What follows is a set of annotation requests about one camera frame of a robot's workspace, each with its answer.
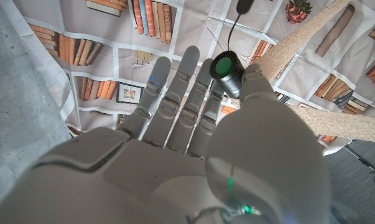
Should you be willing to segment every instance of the green led light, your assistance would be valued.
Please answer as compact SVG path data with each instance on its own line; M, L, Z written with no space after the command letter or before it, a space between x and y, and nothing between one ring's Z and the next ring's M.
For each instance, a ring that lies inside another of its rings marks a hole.
M244 210L245 210L245 212L248 212L248 213L252 214L252 210L251 210L251 208L249 206L245 205L244 206Z
M232 189L233 189L233 178L229 178L229 192L231 193L231 191L232 191Z
M231 59L229 57L224 57L216 64L215 71L220 77L225 77L230 73L232 68L233 63Z

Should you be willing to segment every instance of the small light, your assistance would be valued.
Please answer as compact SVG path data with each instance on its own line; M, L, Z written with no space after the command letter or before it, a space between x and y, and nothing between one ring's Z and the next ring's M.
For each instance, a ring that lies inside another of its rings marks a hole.
M251 208L249 206L245 205L244 206L244 210L245 210L245 212L248 212L248 213L252 214L252 210L251 210Z

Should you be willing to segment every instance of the green lens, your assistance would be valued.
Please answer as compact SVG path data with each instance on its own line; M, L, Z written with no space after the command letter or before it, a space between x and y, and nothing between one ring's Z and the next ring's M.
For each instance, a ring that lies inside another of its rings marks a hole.
M233 63L231 62L231 59L229 57L224 57L216 64L215 71L220 77L225 77L230 73L232 68Z

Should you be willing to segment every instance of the beige cord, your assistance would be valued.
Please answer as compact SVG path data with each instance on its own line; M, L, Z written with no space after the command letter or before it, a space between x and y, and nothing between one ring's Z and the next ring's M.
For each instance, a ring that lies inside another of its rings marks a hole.
M289 63L301 46L349 2L350 0L336 0L260 57L256 63L261 66L263 75L269 81L272 80ZM232 99L232 102L239 108L239 100ZM375 118L312 108L291 108L314 133L375 142Z

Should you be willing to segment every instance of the printed bookshelf fabric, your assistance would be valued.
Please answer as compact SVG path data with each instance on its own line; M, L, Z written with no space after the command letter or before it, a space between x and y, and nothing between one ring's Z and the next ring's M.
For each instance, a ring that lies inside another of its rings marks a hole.
M240 17L231 36L230 49L248 66L331 2L333 0L255 0L251 11ZM228 34L238 16L237 0L158 0L157 3L170 6L172 39L167 43L155 37L155 33L154 36L149 31L148 35L140 34L134 0L127 2L119 16L89 8L85 0L0 0L0 3L61 107L67 126L82 132L96 126L114 128L120 116L127 116L136 107L130 102L120 103L117 97L81 100L84 77L144 87L156 59L166 56L172 59L171 80L190 45L200 49L197 72L204 59L215 58L227 49ZM154 8L156 6L145 7L140 13L149 9L149 16L155 17ZM71 39L101 43L103 48L87 66L67 63L55 53L53 59L28 24ZM368 105L359 113L375 116L375 84L365 75L375 66L375 38L369 35L374 30L375 0L351 1L350 6L321 28L272 81L280 100L292 106L303 103L319 110L343 113L345 107L338 107L333 100L342 94L340 91L349 89L351 97ZM316 52L320 44L322 53ZM337 78L337 84L332 85L334 88L328 90L327 96L316 94L330 75ZM132 89L122 90L129 96L127 92ZM230 101L223 104L233 107ZM90 111L111 116L98 116ZM349 139L333 142L339 142L335 147L340 147ZM326 146L334 147L329 142Z

